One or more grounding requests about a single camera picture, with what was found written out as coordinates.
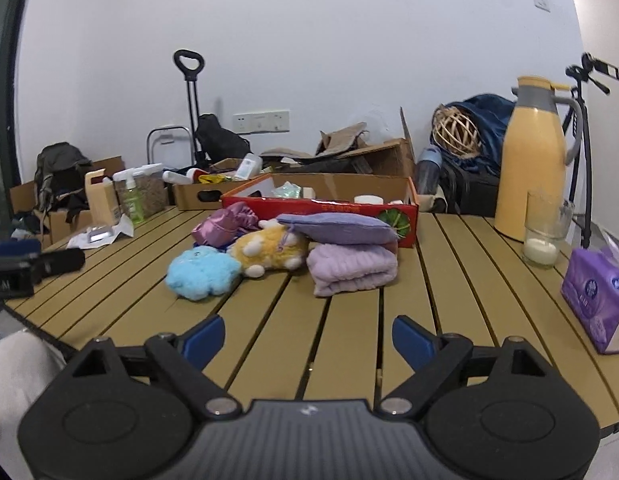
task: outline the tripod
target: tripod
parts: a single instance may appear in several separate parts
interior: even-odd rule
[[[616,81],[619,81],[619,67],[610,65],[600,59],[596,59],[588,52],[581,56],[581,65],[570,65],[565,69],[565,74],[568,77],[576,80],[576,86],[572,88],[572,97],[576,100],[583,111],[583,147],[585,150],[585,218],[583,224],[576,224],[581,228],[581,247],[588,248],[592,237],[592,149],[589,136],[589,118],[587,115],[587,106],[583,99],[583,83],[591,81],[605,95],[609,95],[609,88],[604,84],[592,79],[590,74],[596,70],[606,76],[609,76]],[[576,121],[572,121],[574,111],[570,108],[565,120],[563,121],[563,132],[567,134],[569,123],[573,123],[573,136],[576,137]],[[576,196],[576,183],[578,180],[578,168],[580,164],[581,153],[576,154],[574,159],[574,171],[572,172],[572,182],[569,188],[569,201],[573,202]]]

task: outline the metal screw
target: metal screw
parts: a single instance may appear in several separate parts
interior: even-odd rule
[[[237,407],[236,401],[228,397],[217,397],[216,399],[208,400],[207,404],[205,404],[207,411],[214,415],[227,415],[227,413],[235,412]]]
[[[390,397],[381,402],[381,410],[391,415],[403,415],[412,409],[412,403],[401,397]]]

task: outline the wooden slat table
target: wooden slat table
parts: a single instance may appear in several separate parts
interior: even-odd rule
[[[226,342],[205,373],[244,405],[255,398],[377,401],[411,375],[391,344],[400,314],[480,345],[520,335],[560,370],[602,428],[619,430],[619,355],[595,352],[560,294],[567,244],[554,268],[529,267],[521,244],[501,237],[489,219],[421,214],[417,246],[399,251],[398,279],[379,290],[324,300],[313,296],[306,271],[270,272],[241,280],[224,297],[191,302],[169,291],[164,275],[207,214],[166,210],[134,238],[88,251],[81,272],[46,280],[32,298],[8,304],[77,348],[99,335],[141,344],[218,313]]]

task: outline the light blue fluffy toy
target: light blue fluffy toy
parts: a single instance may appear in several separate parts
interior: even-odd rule
[[[240,263],[213,247],[200,246],[174,258],[165,283],[179,296],[198,301],[229,291],[240,274]]]

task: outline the wicker ball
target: wicker ball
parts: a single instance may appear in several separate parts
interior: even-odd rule
[[[454,106],[436,108],[432,117],[432,137],[443,150],[458,158],[480,155],[478,128],[467,114]]]

